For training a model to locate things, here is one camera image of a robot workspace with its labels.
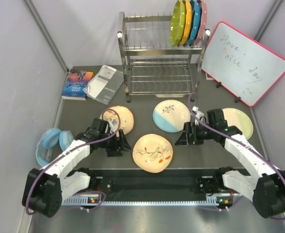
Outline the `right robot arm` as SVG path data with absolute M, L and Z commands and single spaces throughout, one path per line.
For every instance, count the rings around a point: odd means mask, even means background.
M 247 176 L 234 168 L 221 167 L 214 173 L 213 184 L 217 191 L 232 189 L 250 200 L 263 218 L 274 218 L 285 213 L 285 170 L 280 170 L 262 156 L 236 126 L 228 126 L 221 109 L 204 114 L 194 106 L 190 109 L 194 122 L 186 122 L 177 146 L 202 145 L 214 140 L 232 154 L 247 170 Z

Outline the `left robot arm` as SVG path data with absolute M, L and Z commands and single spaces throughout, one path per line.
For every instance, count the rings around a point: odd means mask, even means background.
M 94 119 L 91 127 L 78 134 L 56 159 L 28 173 L 22 198 L 26 213 L 52 217 L 64 200 L 82 190 L 95 191 L 94 173 L 87 168 L 75 167 L 98 148 L 105 149 L 108 157 L 119 157 L 123 151 L 132 150 L 122 129 L 113 130 L 110 122 Z

